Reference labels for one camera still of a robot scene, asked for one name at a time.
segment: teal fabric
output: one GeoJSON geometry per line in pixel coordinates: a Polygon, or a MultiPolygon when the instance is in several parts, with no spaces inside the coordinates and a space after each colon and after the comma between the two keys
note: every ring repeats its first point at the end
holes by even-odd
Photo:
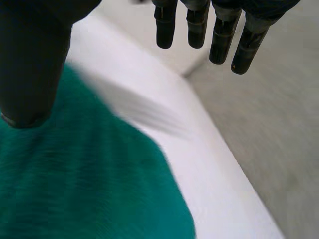
{"type": "Polygon", "coordinates": [[[40,128],[0,122],[0,239],[194,239],[159,147],[65,66],[40,128]]]}

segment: black robotic finger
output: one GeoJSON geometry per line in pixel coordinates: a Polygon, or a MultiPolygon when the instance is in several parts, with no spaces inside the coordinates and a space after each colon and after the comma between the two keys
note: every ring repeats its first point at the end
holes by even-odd
{"type": "Polygon", "coordinates": [[[213,32],[213,40],[209,53],[209,60],[217,65],[223,64],[241,15],[241,8],[237,4],[229,4],[221,7],[214,4],[216,13],[216,22],[213,32]]]}
{"type": "Polygon", "coordinates": [[[245,27],[231,65],[234,73],[242,75],[248,71],[269,27],[276,21],[259,19],[246,13],[245,27]]]}
{"type": "Polygon", "coordinates": [[[184,1],[187,6],[188,43],[199,49],[204,45],[210,1],[184,1]]]}
{"type": "Polygon", "coordinates": [[[156,41],[158,47],[169,49],[175,32],[175,16],[178,0],[152,0],[155,7],[156,41]]]}

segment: green towel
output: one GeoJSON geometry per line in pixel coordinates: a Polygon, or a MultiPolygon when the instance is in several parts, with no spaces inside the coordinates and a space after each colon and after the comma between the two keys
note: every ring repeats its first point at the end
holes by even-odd
{"type": "Polygon", "coordinates": [[[159,147],[65,66],[50,119],[0,122],[0,239],[194,239],[159,147]]]}

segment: white table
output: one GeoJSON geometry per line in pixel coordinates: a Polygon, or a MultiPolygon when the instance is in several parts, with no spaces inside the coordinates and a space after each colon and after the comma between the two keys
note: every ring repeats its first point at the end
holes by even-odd
{"type": "Polygon", "coordinates": [[[97,14],[74,26],[67,61],[119,114],[163,148],[193,214],[198,239],[283,238],[183,78],[97,14]],[[143,122],[125,102],[134,95],[143,99],[140,107],[150,100],[170,112],[184,134],[173,136],[143,122]]]}

